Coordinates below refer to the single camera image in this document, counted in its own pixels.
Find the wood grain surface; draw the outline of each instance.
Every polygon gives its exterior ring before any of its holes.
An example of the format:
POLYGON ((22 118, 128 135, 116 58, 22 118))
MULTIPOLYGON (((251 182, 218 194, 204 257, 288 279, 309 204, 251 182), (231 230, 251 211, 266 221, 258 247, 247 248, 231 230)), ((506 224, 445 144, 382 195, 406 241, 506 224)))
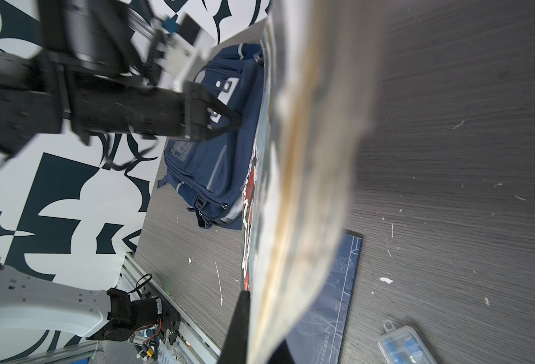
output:
MULTIPOLYGON (((346 221, 365 240, 341 362, 384 362, 388 318, 438 363, 535 363, 535 0, 395 1, 381 73, 346 221)), ((221 345, 241 237, 185 208, 155 189, 136 259, 221 345)))

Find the wall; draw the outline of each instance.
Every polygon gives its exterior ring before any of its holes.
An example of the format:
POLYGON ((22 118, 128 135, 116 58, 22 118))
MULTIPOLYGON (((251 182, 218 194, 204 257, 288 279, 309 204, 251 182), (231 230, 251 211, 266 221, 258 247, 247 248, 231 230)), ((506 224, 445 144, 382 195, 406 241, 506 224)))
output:
MULTIPOLYGON (((269 0, 152 0, 155 13, 187 13, 219 41, 266 17, 269 0)), ((40 49, 36 2, 0 0, 0 51, 30 57, 40 49)), ((147 42, 133 39, 144 55, 147 42)), ((86 289, 115 285, 124 255, 135 251, 164 138, 129 172, 116 164, 155 143, 136 135, 92 137, 67 130, 37 135, 0 171, 0 257, 46 280, 86 289)), ((0 363, 80 340, 60 331, 0 328, 0 363)))

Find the plastic case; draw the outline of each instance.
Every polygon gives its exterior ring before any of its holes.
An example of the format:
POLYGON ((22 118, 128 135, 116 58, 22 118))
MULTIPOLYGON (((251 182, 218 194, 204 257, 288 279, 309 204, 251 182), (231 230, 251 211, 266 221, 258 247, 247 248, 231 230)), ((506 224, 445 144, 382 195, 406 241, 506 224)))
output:
POLYGON ((437 364, 412 327, 395 329, 389 320, 383 326, 387 333, 379 338, 379 347, 388 364, 437 364))

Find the navy school bag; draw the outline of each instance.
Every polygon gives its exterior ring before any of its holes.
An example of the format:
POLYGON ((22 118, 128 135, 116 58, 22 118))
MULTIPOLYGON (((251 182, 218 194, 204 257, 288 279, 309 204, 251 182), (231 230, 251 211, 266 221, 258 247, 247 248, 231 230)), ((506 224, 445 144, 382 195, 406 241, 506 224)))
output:
MULTIPOLYGON (((241 229, 245 183, 263 96, 263 56, 258 44, 222 49, 195 78, 231 109, 242 115, 238 130, 206 142, 170 140, 164 150, 167 175, 158 182, 172 185, 191 206, 199 227, 241 229)), ((213 113, 211 124, 227 125, 213 113)))

